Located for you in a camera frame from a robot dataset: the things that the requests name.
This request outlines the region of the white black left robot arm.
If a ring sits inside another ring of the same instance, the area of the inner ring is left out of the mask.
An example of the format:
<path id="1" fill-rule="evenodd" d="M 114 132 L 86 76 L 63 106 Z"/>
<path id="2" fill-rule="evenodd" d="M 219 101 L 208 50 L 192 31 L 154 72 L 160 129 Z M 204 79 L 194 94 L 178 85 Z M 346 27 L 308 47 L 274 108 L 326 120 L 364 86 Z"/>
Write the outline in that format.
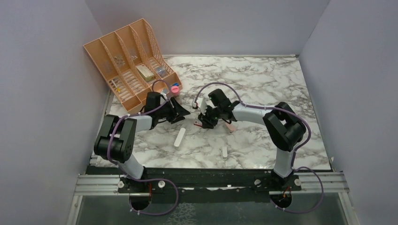
<path id="1" fill-rule="evenodd" d="M 177 123 L 187 115 L 190 112 L 174 97 L 165 98 L 158 92 L 150 91 L 143 112 L 122 117 L 108 114 L 104 117 L 93 151 L 118 166 L 130 178 L 129 185 L 135 192 L 143 192 L 148 181 L 143 177 L 145 167 L 133 156 L 136 133 L 152 130 L 161 122 Z"/>

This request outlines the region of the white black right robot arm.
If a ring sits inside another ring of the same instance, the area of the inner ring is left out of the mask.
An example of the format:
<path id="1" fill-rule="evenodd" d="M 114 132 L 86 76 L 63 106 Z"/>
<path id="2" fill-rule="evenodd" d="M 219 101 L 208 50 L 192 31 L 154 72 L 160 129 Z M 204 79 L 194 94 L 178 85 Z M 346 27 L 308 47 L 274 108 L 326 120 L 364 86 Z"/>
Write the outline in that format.
<path id="1" fill-rule="evenodd" d="M 240 99 L 231 102 L 221 89 L 210 92 L 208 97 L 212 105 L 199 97 L 192 101 L 192 107 L 200 110 L 198 119 L 202 127 L 213 129 L 219 120 L 264 125 L 277 149 L 276 162 L 271 172 L 271 186 L 278 191 L 288 187 L 294 173 L 296 151 L 306 143 L 304 134 L 311 133 L 308 124 L 285 102 L 276 106 L 248 105 Z"/>

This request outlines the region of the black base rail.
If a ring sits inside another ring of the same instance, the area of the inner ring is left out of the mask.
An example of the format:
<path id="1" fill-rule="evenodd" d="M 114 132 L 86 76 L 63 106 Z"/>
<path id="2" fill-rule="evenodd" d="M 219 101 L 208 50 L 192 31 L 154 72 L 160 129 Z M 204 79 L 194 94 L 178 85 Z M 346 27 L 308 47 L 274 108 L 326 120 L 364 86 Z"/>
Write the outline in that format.
<path id="1" fill-rule="evenodd" d="M 128 194 L 132 201 L 153 203 L 268 203 L 270 194 L 300 191 L 299 177 L 280 179 L 270 169 L 146 168 L 144 182 L 124 178 L 112 167 L 89 166 L 87 175 L 114 175 L 115 194 Z"/>

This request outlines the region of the pink cap glue bottle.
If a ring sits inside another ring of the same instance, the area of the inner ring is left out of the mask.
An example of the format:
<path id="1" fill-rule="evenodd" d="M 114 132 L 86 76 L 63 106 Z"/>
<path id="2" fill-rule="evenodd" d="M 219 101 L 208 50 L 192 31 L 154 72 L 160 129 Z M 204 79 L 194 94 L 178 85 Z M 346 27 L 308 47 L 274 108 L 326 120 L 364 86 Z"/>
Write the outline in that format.
<path id="1" fill-rule="evenodd" d="M 171 86 L 170 91 L 171 91 L 171 94 L 173 97 L 178 97 L 180 95 L 180 87 L 179 86 L 175 86 L 175 85 Z"/>

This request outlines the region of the clear bag of clips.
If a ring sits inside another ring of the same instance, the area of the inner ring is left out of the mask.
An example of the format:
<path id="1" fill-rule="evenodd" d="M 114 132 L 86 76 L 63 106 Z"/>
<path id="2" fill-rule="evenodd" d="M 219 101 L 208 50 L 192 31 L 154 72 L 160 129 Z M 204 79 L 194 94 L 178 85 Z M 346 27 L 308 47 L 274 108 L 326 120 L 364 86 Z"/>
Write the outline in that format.
<path id="1" fill-rule="evenodd" d="M 160 77 L 165 77 L 168 75 L 167 70 L 165 69 L 164 66 L 158 66 L 155 68 L 156 73 L 160 76 Z"/>

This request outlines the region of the yellow green box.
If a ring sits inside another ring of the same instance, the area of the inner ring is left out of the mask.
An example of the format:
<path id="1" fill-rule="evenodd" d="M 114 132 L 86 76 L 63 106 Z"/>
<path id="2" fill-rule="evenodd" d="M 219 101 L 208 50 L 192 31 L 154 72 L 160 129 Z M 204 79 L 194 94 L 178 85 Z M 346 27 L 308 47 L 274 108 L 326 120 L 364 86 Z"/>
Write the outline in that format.
<path id="1" fill-rule="evenodd" d="M 150 82 L 155 79 L 154 73 L 144 64 L 137 65 L 136 69 L 146 82 Z"/>

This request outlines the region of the red staple box sleeve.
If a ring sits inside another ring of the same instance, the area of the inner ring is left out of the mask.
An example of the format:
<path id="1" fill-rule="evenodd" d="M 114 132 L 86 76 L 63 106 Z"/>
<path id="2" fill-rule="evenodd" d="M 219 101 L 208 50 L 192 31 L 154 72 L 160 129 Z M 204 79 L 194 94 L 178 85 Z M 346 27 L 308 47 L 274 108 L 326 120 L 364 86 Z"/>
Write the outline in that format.
<path id="1" fill-rule="evenodd" d="M 194 121 L 193 123 L 195 126 L 202 127 L 202 123 L 198 120 Z"/>

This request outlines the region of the long white stapler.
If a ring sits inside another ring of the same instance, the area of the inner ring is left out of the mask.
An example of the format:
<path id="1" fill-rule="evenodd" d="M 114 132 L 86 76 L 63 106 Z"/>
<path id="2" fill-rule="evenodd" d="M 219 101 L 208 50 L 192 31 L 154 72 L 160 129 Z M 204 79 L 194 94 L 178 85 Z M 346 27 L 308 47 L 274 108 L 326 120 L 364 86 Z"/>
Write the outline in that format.
<path id="1" fill-rule="evenodd" d="M 179 148 L 181 146 L 182 141 L 183 141 L 184 136 L 185 136 L 185 133 L 186 133 L 186 128 L 183 128 L 183 127 L 180 128 L 180 130 L 179 130 L 179 132 L 178 132 L 178 134 L 176 136 L 176 139 L 174 141 L 174 147 L 175 148 Z"/>

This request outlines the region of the peach plastic desk organizer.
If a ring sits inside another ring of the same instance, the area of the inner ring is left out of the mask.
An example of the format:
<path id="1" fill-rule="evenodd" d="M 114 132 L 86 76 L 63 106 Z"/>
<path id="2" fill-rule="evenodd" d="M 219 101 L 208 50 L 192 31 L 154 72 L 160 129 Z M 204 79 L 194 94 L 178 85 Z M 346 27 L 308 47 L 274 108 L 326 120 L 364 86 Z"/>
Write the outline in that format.
<path id="1" fill-rule="evenodd" d="M 136 113 L 146 102 L 147 93 L 163 91 L 174 83 L 182 88 L 177 73 L 165 61 L 151 25 L 140 19 L 84 45 L 100 74 L 128 113 Z M 144 64 L 155 75 L 146 82 L 136 69 Z M 155 68 L 164 66 L 168 75 L 160 77 Z"/>

